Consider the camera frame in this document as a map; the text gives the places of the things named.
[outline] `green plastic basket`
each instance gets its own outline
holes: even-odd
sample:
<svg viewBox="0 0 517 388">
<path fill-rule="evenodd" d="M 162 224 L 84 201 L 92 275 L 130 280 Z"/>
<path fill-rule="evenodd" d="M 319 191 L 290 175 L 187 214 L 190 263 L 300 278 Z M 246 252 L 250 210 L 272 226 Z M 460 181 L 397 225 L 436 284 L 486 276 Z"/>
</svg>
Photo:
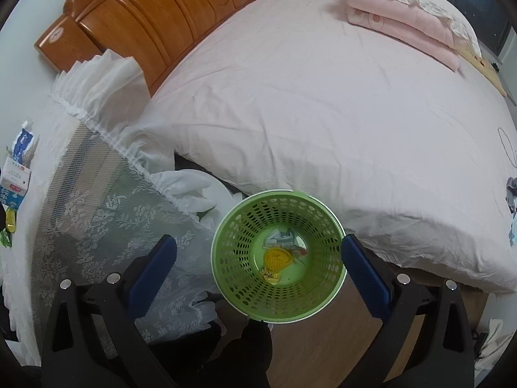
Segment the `green plastic basket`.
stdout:
<svg viewBox="0 0 517 388">
<path fill-rule="evenodd" d="M 309 254 L 272 285 L 260 275 L 264 241 L 274 229 L 288 227 L 302 237 Z M 344 236 L 339 220 L 317 199 L 289 190 L 261 192 L 235 206 L 219 225 L 212 271 L 226 300 L 245 315 L 272 323 L 299 321 L 322 310 L 343 285 Z"/>
</svg>

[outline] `window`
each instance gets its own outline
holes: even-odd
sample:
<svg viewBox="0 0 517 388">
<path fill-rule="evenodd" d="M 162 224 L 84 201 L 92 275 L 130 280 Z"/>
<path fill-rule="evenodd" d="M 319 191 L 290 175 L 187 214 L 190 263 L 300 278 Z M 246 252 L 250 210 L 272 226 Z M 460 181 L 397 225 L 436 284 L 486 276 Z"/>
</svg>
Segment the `window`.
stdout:
<svg viewBox="0 0 517 388">
<path fill-rule="evenodd" d="M 497 0 L 449 0 L 467 18 L 482 43 L 499 55 L 510 31 L 506 12 Z"/>
</svg>

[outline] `small yellow object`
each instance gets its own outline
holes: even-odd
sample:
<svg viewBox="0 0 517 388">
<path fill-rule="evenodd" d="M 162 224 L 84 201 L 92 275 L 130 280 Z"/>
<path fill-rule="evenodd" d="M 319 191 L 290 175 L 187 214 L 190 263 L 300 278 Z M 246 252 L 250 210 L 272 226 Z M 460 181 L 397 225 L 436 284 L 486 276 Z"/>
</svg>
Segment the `small yellow object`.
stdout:
<svg viewBox="0 0 517 388">
<path fill-rule="evenodd" d="M 265 271 L 278 273 L 293 262 L 293 255 L 286 249 L 269 248 L 264 254 Z"/>
<path fill-rule="evenodd" d="M 262 269 L 260 274 L 262 275 L 262 277 L 264 277 L 265 281 L 271 283 L 272 285 L 276 285 L 280 281 L 280 273 L 272 273 L 270 271 Z"/>
<path fill-rule="evenodd" d="M 16 232 L 16 210 L 11 207 L 5 212 L 5 228 L 10 233 Z"/>
</svg>

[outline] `wooden headboard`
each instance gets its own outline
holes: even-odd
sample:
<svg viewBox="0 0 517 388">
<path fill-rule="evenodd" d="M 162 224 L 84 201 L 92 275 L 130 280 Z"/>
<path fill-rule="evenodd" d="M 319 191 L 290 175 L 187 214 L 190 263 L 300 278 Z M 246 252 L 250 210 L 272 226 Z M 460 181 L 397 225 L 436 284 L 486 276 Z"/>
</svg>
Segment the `wooden headboard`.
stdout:
<svg viewBox="0 0 517 388">
<path fill-rule="evenodd" d="M 203 38 L 253 0 L 66 0 L 35 47 L 58 70 L 106 49 L 133 56 L 151 94 Z"/>
</svg>

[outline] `pink folded blanket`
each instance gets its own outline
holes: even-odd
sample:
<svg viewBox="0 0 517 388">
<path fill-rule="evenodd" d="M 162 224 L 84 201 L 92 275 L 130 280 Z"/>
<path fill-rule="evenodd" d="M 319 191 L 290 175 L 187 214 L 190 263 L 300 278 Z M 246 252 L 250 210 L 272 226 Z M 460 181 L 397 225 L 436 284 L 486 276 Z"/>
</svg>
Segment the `pink folded blanket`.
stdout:
<svg viewBox="0 0 517 388">
<path fill-rule="evenodd" d="M 348 21 L 397 38 L 434 57 L 451 70 L 459 66 L 454 35 L 440 19 L 397 0 L 346 0 Z"/>
<path fill-rule="evenodd" d="M 437 59 L 452 71 L 456 71 L 459 67 L 458 53 L 405 23 L 353 7 L 347 7 L 347 16 L 348 21 L 353 25 L 360 25 L 397 38 Z"/>
</svg>

